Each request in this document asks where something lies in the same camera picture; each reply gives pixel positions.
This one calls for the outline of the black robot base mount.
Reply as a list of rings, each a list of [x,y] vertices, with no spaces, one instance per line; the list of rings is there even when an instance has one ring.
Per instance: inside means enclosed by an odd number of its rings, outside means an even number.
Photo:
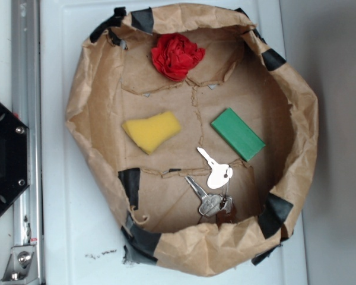
[[[27,131],[0,102],[0,217],[29,186]]]

